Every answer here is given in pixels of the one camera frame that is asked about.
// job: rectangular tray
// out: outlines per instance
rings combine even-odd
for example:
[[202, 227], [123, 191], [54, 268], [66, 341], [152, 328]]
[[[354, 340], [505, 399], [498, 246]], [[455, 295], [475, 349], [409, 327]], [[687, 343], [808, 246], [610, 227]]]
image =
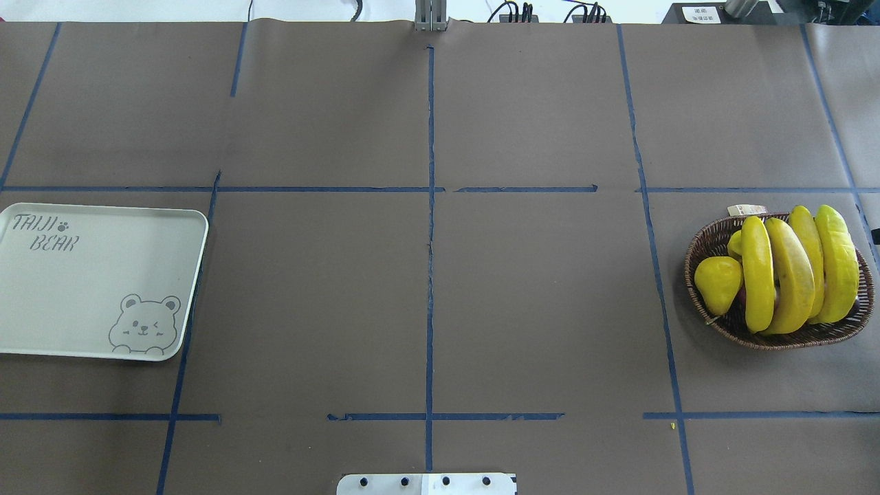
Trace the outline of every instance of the rectangular tray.
[[187, 327], [199, 211], [16, 203], [0, 213], [0, 352], [162, 361]]

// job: bear drawing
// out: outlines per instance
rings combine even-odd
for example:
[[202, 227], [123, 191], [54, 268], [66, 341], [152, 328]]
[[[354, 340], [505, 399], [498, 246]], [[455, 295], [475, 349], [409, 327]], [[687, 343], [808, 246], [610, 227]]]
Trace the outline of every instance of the bear drawing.
[[109, 335], [113, 352], [163, 356], [177, 341], [175, 316], [180, 299], [168, 296], [161, 301], [141, 300], [141, 296], [129, 294], [120, 306], [122, 313]]

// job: yellow fruit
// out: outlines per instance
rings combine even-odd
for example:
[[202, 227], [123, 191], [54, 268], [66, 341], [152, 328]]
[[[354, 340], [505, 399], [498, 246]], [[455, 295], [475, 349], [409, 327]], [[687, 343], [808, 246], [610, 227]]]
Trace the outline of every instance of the yellow fruit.
[[779, 274], [780, 295], [773, 320], [761, 334], [790, 334], [801, 328], [810, 317], [816, 296], [813, 270], [801, 241], [787, 223], [778, 218], [768, 218], [764, 226], [770, 237], [774, 271]]
[[770, 326], [776, 299], [770, 239], [758, 217], [748, 217], [743, 223], [743, 277], [745, 326], [757, 333]]
[[738, 261], [743, 259], [743, 231], [738, 230], [730, 236], [727, 255]]
[[729, 256], [712, 256], [701, 261], [693, 273], [706, 309], [715, 316], [726, 314], [743, 284], [743, 267]]
[[816, 228], [825, 261], [825, 300], [816, 316], [820, 323], [843, 319], [859, 292], [859, 260], [847, 222], [831, 206], [823, 204], [816, 213]]
[[788, 224], [795, 231], [801, 241], [803, 250], [810, 259], [810, 267], [813, 272], [813, 289], [816, 297], [813, 299], [813, 307], [810, 310], [810, 318], [819, 314], [822, 304], [825, 302], [825, 261], [822, 258], [822, 241], [819, 239], [819, 230], [813, 215], [805, 206], [797, 205], [788, 216]]

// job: brown woven basket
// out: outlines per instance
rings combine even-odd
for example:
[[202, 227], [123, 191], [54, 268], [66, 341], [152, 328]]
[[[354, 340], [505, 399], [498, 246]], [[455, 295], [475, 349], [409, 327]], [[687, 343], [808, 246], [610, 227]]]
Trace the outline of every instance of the brown woven basket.
[[[756, 216], [788, 220], [788, 213], [764, 213]], [[718, 330], [723, 336], [737, 344], [762, 351], [781, 351], [814, 345], [836, 344], [847, 340], [865, 328], [868, 318], [874, 311], [874, 280], [871, 278], [868, 265], [858, 249], [855, 254], [859, 258], [859, 301], [861, 304], [855, 314], [847, 316], [841, 321], [804, 325], [799, 330], [787, 335], [753, 335], [745, 326], [745, 308], [736, 300], [726, 315], [709, 323], [714, 316], [703, 305], [703, 299], [693, 282], [693, 273], [700, 262], [706, 258], [727, 255], [727, 242], [731, 234], [743, 227], [745, 219], [746, 217], [726, 217], [706, 225], [693, 237], [691, 245], [687, 249], [685, 285], [693, 304], [707, 325], [711, 325], [713, 329]]]

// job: metal bracket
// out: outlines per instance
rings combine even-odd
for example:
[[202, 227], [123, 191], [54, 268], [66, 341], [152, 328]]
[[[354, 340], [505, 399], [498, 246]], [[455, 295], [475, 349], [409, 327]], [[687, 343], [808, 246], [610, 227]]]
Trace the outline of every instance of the metal bracket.
[[446, 0], [415, 0], [416, 31], [446, 31]]
[[348, 475], [336, 495], [516, 495], [516, 479], [504, 473]]

